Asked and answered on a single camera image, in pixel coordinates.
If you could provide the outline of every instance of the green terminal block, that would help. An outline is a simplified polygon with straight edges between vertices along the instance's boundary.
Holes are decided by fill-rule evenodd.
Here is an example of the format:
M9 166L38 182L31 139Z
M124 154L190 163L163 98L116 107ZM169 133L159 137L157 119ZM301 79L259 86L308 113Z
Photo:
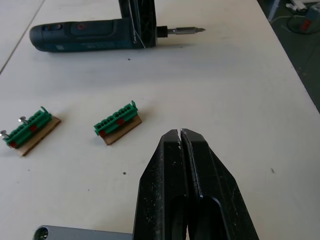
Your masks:
M134 101L131 101L131 104L129 103L128 105L119 109L119 111L115 112L113 115L94 125L95 133L103 138L107 134L120 127L122 124L137 116L138 109L136 104Z
M21 117L19 122L22 122L22 124L10 134L6 134L6 131L1 131L1 135L4 136L3 140L9 147L19 148L52 120L52 115L43 106L41 108L43 111L37 111L28 120L25 117Z

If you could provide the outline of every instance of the power button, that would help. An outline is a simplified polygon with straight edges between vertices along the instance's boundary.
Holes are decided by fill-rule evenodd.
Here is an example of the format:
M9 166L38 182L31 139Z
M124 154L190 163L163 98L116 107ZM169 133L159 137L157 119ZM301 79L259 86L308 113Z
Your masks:
M62 29L62 24L50 24L50 25L44 26L45 31L55 31L59 29Z

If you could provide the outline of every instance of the screwdriver handle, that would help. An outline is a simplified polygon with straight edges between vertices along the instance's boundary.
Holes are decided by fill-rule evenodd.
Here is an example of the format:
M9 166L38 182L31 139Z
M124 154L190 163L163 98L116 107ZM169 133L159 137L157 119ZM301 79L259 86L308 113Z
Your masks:
M35 48L44 52L143 48L129 18L37 25L29 36Z

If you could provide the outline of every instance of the white table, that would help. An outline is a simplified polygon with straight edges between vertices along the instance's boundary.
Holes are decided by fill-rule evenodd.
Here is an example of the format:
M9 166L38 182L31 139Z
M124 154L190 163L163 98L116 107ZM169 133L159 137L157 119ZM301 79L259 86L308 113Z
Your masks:
M0 1L0 72L43 1Z
M63 123L26 158L0 144L0 239L31 240L40 225L131 233L140 176L180 128L233 174L261 240L319 239L320 115L258 3L157 0L156 12L159 26L206 32L66 54L24 36L0 75L0 126L40 106ZM117 17L116 0L46 0L32 26ZM130 100L143 123L105 146L93 125Z

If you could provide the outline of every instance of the wooden base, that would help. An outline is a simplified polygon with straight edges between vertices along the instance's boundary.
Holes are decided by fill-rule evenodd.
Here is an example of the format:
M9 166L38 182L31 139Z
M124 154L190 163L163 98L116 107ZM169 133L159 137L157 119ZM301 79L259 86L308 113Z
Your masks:
M49 133L51 133L59 124L61 120L55 116L52 116L52 120L47 123L40 131L38 131L32 138L25 142L21 147L14 148L14 150L24 157L27 155L35 146L37 146L42 139L44 139Z
M134 118L132 118L130 121L123 124L118 129L114 130L113 132L107 134L105 137L103 137L103 140L105 144L111 145L118 139L120 139L122 136L124 136L126 133L128 133L131 129L134 129L136 126L138 126L140 123L142 123L141 118L137 115Z

